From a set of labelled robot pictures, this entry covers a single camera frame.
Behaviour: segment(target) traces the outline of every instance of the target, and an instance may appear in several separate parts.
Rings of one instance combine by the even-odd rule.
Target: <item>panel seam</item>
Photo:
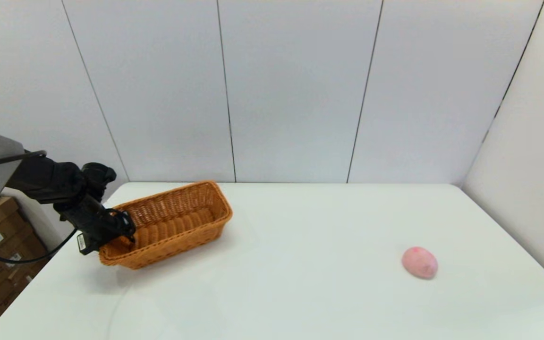
[[[112,135],[111,127],[108,124],[108,120],[106,120],[106,116],[104,115],[104,110],[102,110],[102,105],[100,105],[100,99],[98,98],[98,94],[95,92],[94,83],[91,80],[91,76],[89,75],[89,71],[87,70],[87,65],[85,64],[85,59],[83,57],[83,54],[81,53],[81,49],[79,48],[79,44],[77,42],[77,37],[75,36],[75,32],[73,30],[73,25],[71,24],[71,19],[68,17],[67,12],[67,6],[64,4],[64,0],[60,0],[62,2],[62,8],[64,9],[64,14],[67,16],[68,26],[71,28],[71,33],[73,34],[73,39],[75,41],[75,46],[77,46],[77,51],[79,52],[79,56],[81,57],[81,62],[83,63],[85,74],[87,75],[87,79],[89,80],[89,85],[91,86],[91,90],[93,92],[93,96],[95,97],[95,101],[98,103],[98,108],[100,109],[100,113],[102,114],[102,118],[104,119],[104,124],[106,124],[106,129],[108,129],[108,134],[110,135],[110,139],[112,140],[112,144],[115,147],[115,150],[117,151],[117,156],[119,157],[119,162],[121,162],[121,166],[123,167],[123,172],[125,172],[125,176],[127,177],[127,181],[130,181],[129,174],[127,172],[127,168],[125,168],[125,164],[123,163],[123,158],[121,157],[121,153],[119,152],[119,147],[117,146],[117,142],[115,142],[115,137]]]
[[[234,157],[234,142],[232,140],[232,122],[230,120],[230,102],[228,100],[228,80],[226,78],[226,60],[224,58],[224,40],[222,39],[222,19],[220,16],[220,0],[216,0],[218,6],[218,26],[220,27],[220,47],[222,48],[222,66],[224,68],[224,87],[226,90],[226,109],[228,111],[228,130],[230,134],[230,150],[232,152],[232,168],[234,169],[235,174],[235,183],[236,183],[236,162]]]
[[[352,157],[350,157],[350,160],[349,160],[348,178],[346,179],[346,184],[349,183],[350,173],[352,172],[352,162],[354,161],[354,152],[356,151],[356,141],[358,140],[358,130],[360,129],[360,121],[362,119],[362,110],[365,107],[366,89],[369,86],[369,77],[371,77],[371,66],[373,65],[373,56],[375,55],[375,46],[377,44],[377,36],[379,35],[379,26],[381,25],[381,22],[382,22],[382,12],[383,12],[384,1],[385,0],[382,0],[382,4],[379,8],[379,18],[377,19],[377,27],[375,29],[375,39],[373,40],[371,60],[369,61],[369,71],[366,74],[365,92],[362,95],[362,104],[360,105],[360,114],[358,115],[358,125],[356,125],[356,135],[354,136],[354,146],[352,147]]]
[[[467,172],[465,174],[465,177],[463,178],[462,182],[459,185],[460,189],[463,189],[463,186],[465,185],[467,177],[469,176],[469,174],[471,172],[471,169],[473,168],[473,165],[476,163],[477,158],[480,155],[480,151],[482,150],[482,146],[484,145],[484,142],[486,142],[486,137],[488,137],[488,134],[490,133],[490,129],[492,129],[494,121],[497,118],[497,115],[499,114],[499,110],[501,110],[501,106],[503,105],[503,101],[505,101],[505,97],[507,97],[507,92],[509,92],[509,88],[511,88],[511,83],[513,82],[513,79],[516,77],[516,73],[518,72],[518,68],[520,67],[520,63],[522,62],[522,59],[524,58],[524,54],[526,53],[526,49],[528,48],[528,44],[530,43],[530,39],[532,39],[533,33],[535,32],[536,24],[538,23],[538,18],[540,18],[540,13],[543,11],[543,6],[544,6],[544,0],[540,4],[540,8],[538,9],[537,17],[535,19],[535,23],[533,24],[533,28],[530,30],[530,35],[528,36],[528,40],[526,41],[526,45],[524,45],[524,49],[522,50],[522,55],[520,55],[520,60],[518,60],[518,64],[516,65],[516,69],[514,69],[513,74],[511,75],[511,79],[509,80],[509,84],[507,84],[507,88],[505,89],[505,93],[503,93],[503,98],[501,98],[501,102],[499,103],[499,106],[497,107],[497,111],[494,113],[493,120],[490,122],[490,125],[488,126],[488,130],[486,130],[486,133],[484,134],[484,137],[482,138],[482,142],[480,142],[480,146],[477,149],[476,155],[473,157],[473,160],[471,161],[469,169],[467,170]]]

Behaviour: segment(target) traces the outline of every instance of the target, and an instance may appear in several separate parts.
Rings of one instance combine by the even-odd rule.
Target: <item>brown basket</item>
[[[136,242],[126,237],[113,239],[100,248],[100,261],[131,269],[217,239],[232,217],[232,209],[213,181],[140,198],[115,209],[130,213],[136,224]]]

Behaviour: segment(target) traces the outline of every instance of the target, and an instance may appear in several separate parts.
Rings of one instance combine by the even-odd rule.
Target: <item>black cable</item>
[[[22,155],[15,155],[10,157],[0,158],[0,164],[21,161],[29,157],[40,157],[40,156],[46,156],[46,155],[47,155],[47,152],[45,150],[33,151],[32,153],[23,153]]]
[[[58,245],[58,247],[54,248],[51,252],[43,255],[43,256],[40,256],[38,258],[33,258],[31,260],[19,260],[19,261],[16,261],[16,260],[10,260],[8,258],[2,258],[0,257],[0,262],[5,262],[5,263],[9,263],[9,264],[25,264],[25,263],[33,263],[33,262],[37,262],[39,260],[43,260],[44,258],[47,258],[49,256],[52,256],[54,253],[58,252],[58,250],[60,250],[60,248],[62,248],[62,246],[66,245],[66,243],[69,241],[69,239],[71,239],[71,237],[73,237],[73,235],[77,232],[77,228],[75,228],[73,230],[73,232],[71,232],[71,234],[69,234],[69,236],[67,236],[66,239],[64,239],[64,241],[62,241],[62,243],[60,243],[60,245]]]

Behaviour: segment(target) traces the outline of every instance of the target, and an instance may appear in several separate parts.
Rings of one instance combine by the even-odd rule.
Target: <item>basket rim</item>
[[[108,251],[106,249],[106,245],[104,245],[103,247],[100,248],[100,258],[103,258],[104,260],[121,260],[123,258],[126,258],[126,257],[129,257],[129,256],[134,256],[136,254],[140,254],[144,251],[147,251],[148,249],[150,248],[153,248],[153,247],[156,247],[162,243],[166,243],[166,242],[169,242],[175,238],[179,238],[179,237],[182,237],[182,236],[185,236],[185,235],[188,235],[188,234],[192,234],[194,232],[197,232],[197,231],[202,231],[202,230],[208,230],[208,229],[211,229],[211,228],[216,228],[217,224],[225,224],[226,222],[228,222],[231,218],[232,218],[232,215],[233,215],[233,211],[232,211],[232,208],[230,207],[230,204],[228,203],[228,201],[226,200],[224,194],[222,193],[221,189],[220,189],[220,186],[218,185],[218,183],[214,182],[214,181],[199,181],[199,182],[195,182],[195,183],[190,183],[188,185],[185,185],[185,186],[182,186],[182,187],[176,187],[174,189],[171,189],[171,190],[167,190],[167,191],[163,191],[163,192],[158,192],[157,194],[153,194],[153,195],[150,195],[150,196],[146,196],[146,197],[142,197],[142,198],[138,198],[138,199],[135,199],[135,200],[132,200],[132,201],[129,201],[129,202],[125,202],[125,203],[121,203],[121,204],[118,204],[117,206],[114,206],[114,209],[122,209],[123,206],[127,206],[127,205],[130,205],[130,204],[134,204],[134,203],[139,203],[139,202],[142,202],[142,201],[145,201],[145,200],[150,200],[152,198],[156,198],[158,196],[162,196],[162,195],[166,195],[168,194],[169,192],[173,192],[173,191],[184,191],[186,189],[190,189],[192,187],[199,187],[199,186],[203,186],[203,185],[210,185],[211,187],[213,187],[213,189],[215,190],[215,192],[218,194],[218,197],[222,200],[222,202],[224,203],[224,206],[226,207],[226,215],[212,221],[212,222],[209,222],[209,223],[206,223],[206,224],[202,224],[201,226],[198,226],[198,228],[194,228],[192,230],[186,230],[185,232],[182,232],[180,234],[177,234],[177,235],[173,235],[172,237],[168,237],[168,238],[165,238],[165,239],[162,239],[160,241],[157,241],[156,243],[152,243],[150,245],[147,245],[143,248],[140,248],[140,249],[136,249],[136,250],[133,250],[131,252],[127,252],[125,254],[121,254],[121,255],[118,255],[118,256],[109,256],[108,254]]]

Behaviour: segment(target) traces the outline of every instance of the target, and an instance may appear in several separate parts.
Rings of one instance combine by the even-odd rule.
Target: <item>pink ball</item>
[[[438,272],[438,260],[425,248],[408,248],[402,255],[402,265],[418,278],[430,279]]]

